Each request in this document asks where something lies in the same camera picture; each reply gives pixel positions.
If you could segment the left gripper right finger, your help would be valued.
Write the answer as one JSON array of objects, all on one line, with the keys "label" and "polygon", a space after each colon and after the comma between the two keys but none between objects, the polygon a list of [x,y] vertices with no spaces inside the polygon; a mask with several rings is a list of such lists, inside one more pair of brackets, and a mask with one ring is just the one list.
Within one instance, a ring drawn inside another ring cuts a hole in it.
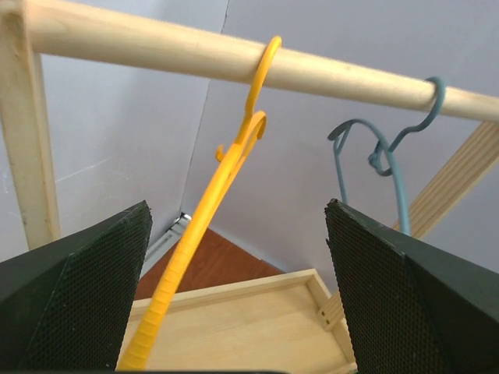
[{"label": "left gripper right finger", "polygon": [[325,220],[360,372],[496,372],[498,275],[333,199]]}]

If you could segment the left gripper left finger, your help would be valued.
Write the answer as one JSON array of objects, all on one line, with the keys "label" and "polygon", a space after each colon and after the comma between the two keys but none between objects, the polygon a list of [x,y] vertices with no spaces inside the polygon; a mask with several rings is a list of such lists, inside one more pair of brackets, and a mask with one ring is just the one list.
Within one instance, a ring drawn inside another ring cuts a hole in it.
[{"label": "left gripper left finger", "polygon": [[1,264],[1,369],[113,371],[151,231],[139,202]]}]

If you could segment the yellow plastic hanger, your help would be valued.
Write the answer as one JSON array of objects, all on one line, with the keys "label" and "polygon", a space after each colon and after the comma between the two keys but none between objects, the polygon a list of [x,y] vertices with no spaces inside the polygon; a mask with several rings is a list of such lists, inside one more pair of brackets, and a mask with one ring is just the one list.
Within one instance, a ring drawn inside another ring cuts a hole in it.
[{"label": "yellow plastic hanger", "polygon": [[218,147],[216,159],[219,166],[165,267],[147,310],[119,360],[117,366],[119,371],[142,371],[145,369],[173,296],[177,292],[211,220],[246,158],[250,155],[257,141],[264,136],[267,115],[264,111],[256,111],[255,107],[271,63],[281,47],[281,43],[281,38],[275,36],[264,49],[249,88],[239,132],[227,150],[224,150],[223,146]]}]

